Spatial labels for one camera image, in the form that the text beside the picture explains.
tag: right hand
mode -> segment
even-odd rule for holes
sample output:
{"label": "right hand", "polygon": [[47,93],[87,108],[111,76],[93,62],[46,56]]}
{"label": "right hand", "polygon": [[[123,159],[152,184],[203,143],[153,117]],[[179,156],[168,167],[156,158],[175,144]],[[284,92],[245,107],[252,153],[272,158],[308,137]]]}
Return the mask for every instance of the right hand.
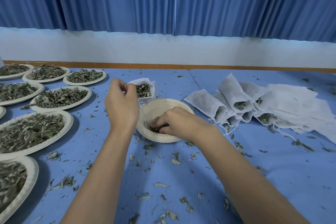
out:
{"label": "right hand", "polygon": [[160,134],[174,135],[189,142],[195,142],[203,131],[212,130],[212,127],[215,128],[215,126],[181,107],[174,107],[155,120],[151,124],[152,128],[157,128],[166,123],[169,124],[169,126],[160,129]]}

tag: table surface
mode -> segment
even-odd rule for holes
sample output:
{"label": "table surface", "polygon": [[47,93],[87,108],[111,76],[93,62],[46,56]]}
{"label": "table surface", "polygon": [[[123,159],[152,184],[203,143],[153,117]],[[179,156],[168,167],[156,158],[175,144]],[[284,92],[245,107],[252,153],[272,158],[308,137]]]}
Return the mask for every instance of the table surface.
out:
{"label": "table surface", "polygon": [[[94,85],[88,86],[93,92],[92,97],[69,111],[73,117],[73,126],[54,144],[30,156],[39,164],[39,177],[30,195],[6,222],[6,224],[25,223],[59,223],[76,195],[74,186],[81,186],[88,170],[86,165],[94,163],[109,130],[109,121],[104,112],[104,97],[112,78],[118,77],[126,82],[138,78],[149,78],[156,82],[160,98],[182,100],[191,92],[206,89],[210,94],[215,93],[220,82],[229,73],[238,81],[255,82],[260,86],[269,83],[283,83],[313,88],[318,98],[329,102],[333,113],[336,113],[336,96],[330,93],[328,83],[335,83],[336,76],[316,72],[284,72],[256,70],[151,70],[151,69],[105,69],[107,77]],[[13,79],[4,83],[21,82]],[[66,86],[62,81],[45,84],[46,90]],[[0,124],[15,117],[31,112],[20,110],[29,103],[19,103],[6,106],[7,113],[1,118]],[[204,116],[198,110],[195,114]],[[336,154],[329,153],[322,147],[336,150],[336,146],[326,137],[316,133],[295,134],[284,129],[295,138],[312,147],[314,152],[307,152],[302,147],[292,145],[292,140],[283,135],[271,133],[267,127],[255,120],[250,123],[240,123],[233,132],[234,139],[227,139],[243,145],[245,152],[253,157],[248,160],[254,166],[261,166],[267,171],[266,178],[303,214],[311,223],[332,223],[336,209]],[[115,223],[128,223],[136,213],[140,214],[137,221],[153,223],[169,209],[179,215],[180,223],[238,223],[231,212],[224,209],[224,188],[216,178],[216,174],[196,146],[188,147],[183,141],[169,144],[155,143],[155,148],[145,155],[144,140],[136,141],[133,136],[130,143],[125,171],[120,188]],[[68,162],[46,160],[48,153],[58,151],[61,160]],[[173,152],[179,152],[181,165],[171,162]],[[197,155],[194,161],[187,161],[191,153]],[[129,162],[129,153],[135,156]],[[65,175],[74,176],[76,183],[73,187],[48,191],[49,182],[58,183]],[[168,184],[168,188],[155,187],[156,182]],[[137,199],[136,194],[148,192],[150,198]],[[160,198],[164,194],[166,201]],[[193,213],[186,212],[186,205],[179,198],[186,197],[194,209]]]}

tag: finger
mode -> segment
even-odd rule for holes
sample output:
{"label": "finger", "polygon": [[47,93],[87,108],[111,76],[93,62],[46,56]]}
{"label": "finger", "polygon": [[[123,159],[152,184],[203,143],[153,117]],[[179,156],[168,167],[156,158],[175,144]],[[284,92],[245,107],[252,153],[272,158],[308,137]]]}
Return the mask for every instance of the finger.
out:
{"label": "finger", "polygon": [[128,91],[127,83],[118,78],[114,78],[110,85],[110,90]]}
{"label": "finger", "polygon": [[168,123],[168,115],[165,112],[163,115],[161,115],[160,117],[156,117],[155,121],[152,124],[152,128],[157,128],[159,126],[162,126],[164,124]]}
{"label": "finger", "polygon": [[171,129],[170,126],[167,127],[163,127],[160,129],[159,131],[160,134],[166,134],[166,135],[172,135],[173,134],[173,130]]}
{"label": "finger", "polygon": [[137,86],[135,84],[128,84],[127,85],[127,93],[126,97],[138,98],[137,96]]}

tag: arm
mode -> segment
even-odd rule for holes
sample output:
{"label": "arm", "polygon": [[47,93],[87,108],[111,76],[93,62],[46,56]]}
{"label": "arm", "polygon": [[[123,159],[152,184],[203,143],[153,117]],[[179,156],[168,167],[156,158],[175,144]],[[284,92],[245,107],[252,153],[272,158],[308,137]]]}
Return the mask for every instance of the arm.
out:
{"label": "arm", "polygon": [[244,223],[309,223],[213,125],[180,107],[156,119],[160,133],[194,142],[229,195]]}
{"label": "arm", "polygon": [[105,106],[110,132],[61,224],[114,221],[126,154],[139,117],[136,86],[113,79]]}

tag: white wall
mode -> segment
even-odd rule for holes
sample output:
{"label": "white wall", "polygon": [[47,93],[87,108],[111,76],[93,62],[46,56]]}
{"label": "white wall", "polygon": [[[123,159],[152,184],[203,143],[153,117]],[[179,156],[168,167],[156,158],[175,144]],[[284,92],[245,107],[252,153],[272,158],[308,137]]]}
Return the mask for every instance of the white wall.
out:
{"label": "white wall", "polygon": [[336,44],[0,27],[3,60],[336,68]]}

